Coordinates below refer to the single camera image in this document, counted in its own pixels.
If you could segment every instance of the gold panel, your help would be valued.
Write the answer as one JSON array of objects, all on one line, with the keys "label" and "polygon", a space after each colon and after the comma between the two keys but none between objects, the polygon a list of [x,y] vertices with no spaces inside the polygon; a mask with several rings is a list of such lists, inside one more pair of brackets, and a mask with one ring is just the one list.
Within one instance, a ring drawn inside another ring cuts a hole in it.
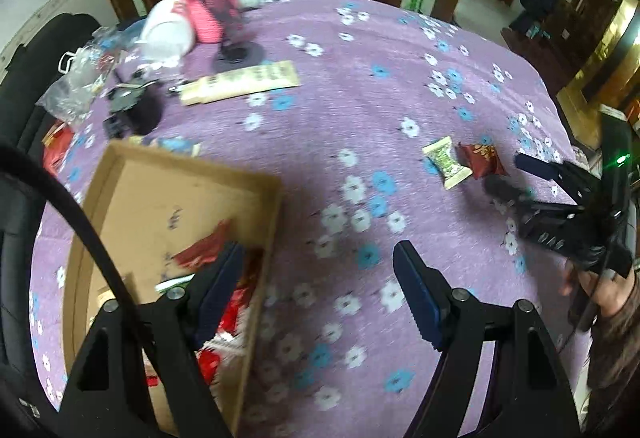
[{"label": "gold panel", "polygon": [[[582,89],[587,82],[593,79],[593,76],[602,68],[604,61],[611,55],[620,38],[625,33],[626,28],[628,28],[637,7],[638,0],[622,0],[618,11],[611,20],[609,27],[593,54],[591,54],[572,81],[556,95],[575,139],[594,149],[600,145],[598,108],[600,100],[602,100],[602,92],[598,92],[593,100],[587,102],[582,94]],[[637,48],[638,44],[634,44],[627,57],[632,59],[632,52],[636,52]],[[614,75],[603,86],[603,89],[611,89],[609,88],[609,83],[611,82],[611,85],[613,85],[612,81],[618,73],[618,70],[620,70],[620,75],[615,78],[614,82],[617,82],[620,87],[624,87],[624,85],[628,83],[629,79],[635,73],[635,70],[630,73],[629,68],[632,66],[632,63],[627,62],[625,65],[625,62],[626,59],[620,66],[624,66],[626,69],[622,70],[619,66]]]}]

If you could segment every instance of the cardboard box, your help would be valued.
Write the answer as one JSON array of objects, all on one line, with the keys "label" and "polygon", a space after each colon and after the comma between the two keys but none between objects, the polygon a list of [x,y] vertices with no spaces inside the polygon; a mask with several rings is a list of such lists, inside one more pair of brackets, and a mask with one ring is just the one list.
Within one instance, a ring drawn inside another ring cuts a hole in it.
[{"label": "cardboard box", "polygon": [[[280,179],[267,174],[115,141],[98,164],[83,203],[118,272],[127,277],[127,287],[140,303],[158,298],[154,287],[162,280],[170,256],[210,234],[224,219],[234,220],[239,243],[264,249],[250,304],[246,353],[237,371],[225,372],[221,393],[223,417],[234,434],[253,357],[281,196]],[[93,259],[74,236],[63,299],[67,371],[105,288]],[[175,433],[162,386],[150,392],[161,429]]]}]

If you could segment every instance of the table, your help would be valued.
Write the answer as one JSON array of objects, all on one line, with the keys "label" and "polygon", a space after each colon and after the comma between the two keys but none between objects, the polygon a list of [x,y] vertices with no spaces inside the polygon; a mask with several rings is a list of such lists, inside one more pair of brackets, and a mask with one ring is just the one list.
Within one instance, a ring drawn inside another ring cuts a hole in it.
[{"label": "table", "polygon": [[[156,136],[202,142],[215,158],[280,176],[282,214],[243,437],[402,436],[438,354],[420,340],[394,280],[391,251],[410,240],[452,286],[510,306],[531,299],[554,340],[567,335],[561,259],[513,236],[506,206],[469,178],[449,191],[422,147],[492,140],[519,185],[569,201],[513,166],[521,150],[574,158],[544,84],[525,60],[475,34],[363,0],[270,0],[252,12],[270,60],[293,60],[302,85],[182,107],[168,98]],[[210,72],[215,46],[186,58]],[[78,201],[106,145],[98,98],[60,173]],[[66,380],[60,306],[71,234],[47,206],[34,246],[33,343],[52,401]],[[463,431],[478,422],[490,345]],[[588,338],[562,355],[572,385]]]}]

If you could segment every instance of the blue gripper pad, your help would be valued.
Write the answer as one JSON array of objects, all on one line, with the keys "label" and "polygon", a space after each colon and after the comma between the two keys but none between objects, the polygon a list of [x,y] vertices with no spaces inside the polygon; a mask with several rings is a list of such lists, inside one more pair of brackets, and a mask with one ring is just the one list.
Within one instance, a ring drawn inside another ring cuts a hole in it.
[{"label": "blue gripper pad", "polygon": [[450,311],[450,287],[442,274],[428,268],[409,241],[394,247],[394,272],[422,338],[439,349],[443,343],[443,320]]}]

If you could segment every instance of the red candy packet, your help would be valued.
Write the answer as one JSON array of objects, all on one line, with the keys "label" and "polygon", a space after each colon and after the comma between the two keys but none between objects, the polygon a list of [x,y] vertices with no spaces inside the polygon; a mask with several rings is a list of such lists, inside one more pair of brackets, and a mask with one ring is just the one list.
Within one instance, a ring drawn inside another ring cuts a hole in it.
[{"label": "red candy packet", "polygon": [[222,314],[218,332],[226,332],[231,336],[236,336],[236,326],[238,324],[238,312],[241,307],[245,306],[246,288],[236,288],[231,294],[231,299],[226,305],[225,312]]},{"label": "red candy packet", "polygon": [[220,360],[220,355],[211,350],[204,349],[198,352],[198,366],[202,378],[207,385],[211,384],[213,379],[216,378],[216,371],[220,365]]},{"label": "red candy packet", "polygon": [[230,228],[231,220],[222,220],[211,234],[176,254],[173,260],[179,266],[193,271],[203,264],[214,262],[228,239]]},{"label": "red candy packet", "polygon": [[58,120],[42,139],[44,144],[42,164],[44,169],[53,176],[58,176],[60,164],[65,158],[73,137],[74,132],[71,128]]},{"label": "red candy packet", "polygon": [[502,162],[500,162],[495,146],[480,144],[458,145],[466,156],[468,166],[471,167],[476,180],[489,174],[507,174]]}]

